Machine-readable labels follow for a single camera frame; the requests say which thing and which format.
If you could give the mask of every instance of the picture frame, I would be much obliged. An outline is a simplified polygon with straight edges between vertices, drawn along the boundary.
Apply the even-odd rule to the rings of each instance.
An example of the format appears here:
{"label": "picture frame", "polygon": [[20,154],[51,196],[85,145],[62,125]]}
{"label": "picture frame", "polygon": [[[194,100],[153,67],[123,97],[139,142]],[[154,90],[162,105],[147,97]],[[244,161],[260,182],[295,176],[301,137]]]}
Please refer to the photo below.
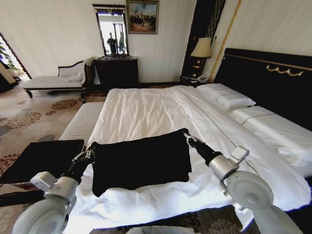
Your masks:
{"label": "picture frame", "polygon": [[127,0],[129,34],[158,33],[159,0]]}

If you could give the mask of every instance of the wall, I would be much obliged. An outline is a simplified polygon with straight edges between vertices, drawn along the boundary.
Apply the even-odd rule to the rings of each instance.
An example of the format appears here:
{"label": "wall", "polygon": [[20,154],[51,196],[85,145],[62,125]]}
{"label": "wall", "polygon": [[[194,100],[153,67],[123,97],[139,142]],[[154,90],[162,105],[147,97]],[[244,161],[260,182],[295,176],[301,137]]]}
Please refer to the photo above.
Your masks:
{"label": "wall", "polygon": [[123,22],[123,16],[98,16],[99,21],[102,22]]}
{"label": "wall", "polygon": [[[139,57],[140,82],[178,80],[196,0],[160,0],[157,35],[129,35]],[[125,0],[2,1],[0,31],[32,77],[57,75],[58,66],[103,56],[92,3]]]}
{"label": "wall", "polygon": [[141,82],[178,81],[196,0],[160,0],[157,35],[130,34],[129,52],[139,57]]}
{"label": "wall", "polygon": [[[226,1],[216,32],[221,37],[212,47],[214,55],[219,52],[235,7],[232,0]],[[311,9],[311,0],[243,0],[224,49],[231,47],[312,56]],[[213,59],[207,62],[206,74],[210,75],[213,64]]]}

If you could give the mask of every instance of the folded black towel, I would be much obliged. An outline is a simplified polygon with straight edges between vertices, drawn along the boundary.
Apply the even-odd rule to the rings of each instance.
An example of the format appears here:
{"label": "folded black towel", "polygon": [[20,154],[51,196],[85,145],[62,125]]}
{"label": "folded black towel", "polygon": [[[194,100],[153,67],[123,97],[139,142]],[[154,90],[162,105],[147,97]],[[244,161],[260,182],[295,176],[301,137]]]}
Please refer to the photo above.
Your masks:
{"label": "folded black towel", "polygon": [[187,182],[192,172],[189,146],[181,129],[162,136],[95,146],[94,195],[109,188],[136,189],[173,181]]}
{"label": "folded black towel", "polygon": [[72,159],[84,146],[83,140],[53,140],[30,143],[0,178],[1,184],[29,182],[38,172],[50,172],[55,178],[66,172]]}

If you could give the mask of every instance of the black headboard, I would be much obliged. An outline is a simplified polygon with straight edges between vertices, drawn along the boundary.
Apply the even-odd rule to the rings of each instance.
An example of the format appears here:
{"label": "black headboard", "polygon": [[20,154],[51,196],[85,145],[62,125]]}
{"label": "black headboard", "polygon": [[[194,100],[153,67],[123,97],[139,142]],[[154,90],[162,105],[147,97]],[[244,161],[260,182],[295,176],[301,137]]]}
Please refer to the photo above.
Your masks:
{"label": "black headboard", "polygon": [[227,48],[222,83],[312,131],[312,57]]}

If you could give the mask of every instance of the white bench cushion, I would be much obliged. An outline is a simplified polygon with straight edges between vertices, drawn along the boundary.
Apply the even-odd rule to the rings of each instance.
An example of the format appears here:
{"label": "white bench cushion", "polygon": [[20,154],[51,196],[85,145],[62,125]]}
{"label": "white bench cushion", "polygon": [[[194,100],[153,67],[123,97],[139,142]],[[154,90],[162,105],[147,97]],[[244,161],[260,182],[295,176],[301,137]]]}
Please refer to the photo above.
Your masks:
{"label": "white bench cushion", "polygon": [[103,105],[103,101],[83,104],[59,139],[83,139],[86,145],[97,123]]}
{"label": "white bench cushion", "polygon": [[67,80],[69,77],[37,77],[20,84],[24,89],[32,88],[82,88],[81,81]]}

